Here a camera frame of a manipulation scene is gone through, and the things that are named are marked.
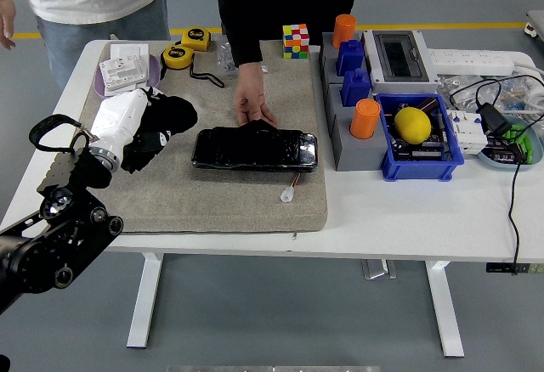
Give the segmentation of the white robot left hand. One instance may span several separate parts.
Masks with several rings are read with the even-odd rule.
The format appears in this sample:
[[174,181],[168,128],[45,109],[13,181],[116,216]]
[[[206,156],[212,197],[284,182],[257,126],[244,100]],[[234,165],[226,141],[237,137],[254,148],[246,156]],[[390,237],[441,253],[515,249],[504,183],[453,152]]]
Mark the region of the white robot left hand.
[[142,89],[104,99],[91,128],[91,133],[97,139],[89,145],[90,153],[120,163],[126,147],[137,152],[151,152],[165,147],[170,132],[144,129],[137,133],[149,103],[147,92]]

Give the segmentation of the person's right hand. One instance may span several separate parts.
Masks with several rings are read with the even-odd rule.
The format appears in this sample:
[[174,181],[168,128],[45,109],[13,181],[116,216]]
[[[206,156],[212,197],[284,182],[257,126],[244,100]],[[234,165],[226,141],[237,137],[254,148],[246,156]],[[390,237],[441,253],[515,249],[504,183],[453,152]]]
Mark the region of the person's right hand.
[[277,126],[277,119],[266,103],[264,85],[260,79],[244,76],[238,78],[234,108],[239,126],[256,120],[263,120],[273,127]]
[[15,47],[13,41],[16,7],[13,0],[0,0],[1,46],[7,50]]

